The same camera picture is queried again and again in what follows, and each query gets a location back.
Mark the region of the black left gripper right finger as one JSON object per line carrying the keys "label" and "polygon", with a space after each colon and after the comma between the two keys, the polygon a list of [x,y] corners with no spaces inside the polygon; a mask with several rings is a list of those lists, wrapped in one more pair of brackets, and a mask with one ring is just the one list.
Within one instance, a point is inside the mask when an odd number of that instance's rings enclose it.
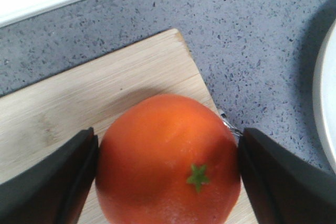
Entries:
{"label": "black left gripper right finger", "polygon": [[239,169],[258,223],[335,223],[335,176],[255,128],[238,143]]}

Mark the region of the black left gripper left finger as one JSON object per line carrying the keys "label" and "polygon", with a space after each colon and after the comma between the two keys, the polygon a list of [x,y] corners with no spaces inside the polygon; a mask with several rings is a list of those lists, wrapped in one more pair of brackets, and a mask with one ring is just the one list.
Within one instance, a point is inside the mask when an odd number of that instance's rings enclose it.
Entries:
{"label": "black left gripper left finger", "polygon": [[96,175],[98,137],[82,130],[1,184],[1,223],[77,223]]}

